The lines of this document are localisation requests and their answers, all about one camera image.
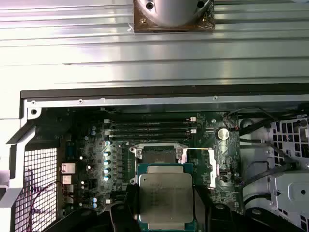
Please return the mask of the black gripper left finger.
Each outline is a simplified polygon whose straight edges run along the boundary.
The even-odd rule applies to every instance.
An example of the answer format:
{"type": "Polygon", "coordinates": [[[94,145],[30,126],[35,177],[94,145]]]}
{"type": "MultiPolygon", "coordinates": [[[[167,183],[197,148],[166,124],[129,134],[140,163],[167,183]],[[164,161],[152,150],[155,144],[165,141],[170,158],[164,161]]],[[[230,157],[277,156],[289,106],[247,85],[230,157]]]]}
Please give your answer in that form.
{"type": "Polygon", "coordinates": [[[46,232],[139,232],[134,213],[138,208],[139,186],[126,188],[123,202],[108,205],[101,214],[93,209],[79,208],[52,223],[46,232]]]}

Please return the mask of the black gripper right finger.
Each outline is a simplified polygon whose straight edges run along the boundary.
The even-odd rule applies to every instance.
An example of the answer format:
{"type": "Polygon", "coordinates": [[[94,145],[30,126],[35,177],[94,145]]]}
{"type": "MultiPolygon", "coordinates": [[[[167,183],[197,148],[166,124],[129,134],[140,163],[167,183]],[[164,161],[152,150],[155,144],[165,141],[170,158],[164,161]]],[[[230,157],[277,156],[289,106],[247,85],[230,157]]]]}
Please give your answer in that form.
{"type": "Polygon", "coordinates": [[[227,205],[213,203],[209,190],[194,185],[194,210],[203,232],[299,232],[301,229],[263,208],[253,207],[242,215],[227,205]]]}

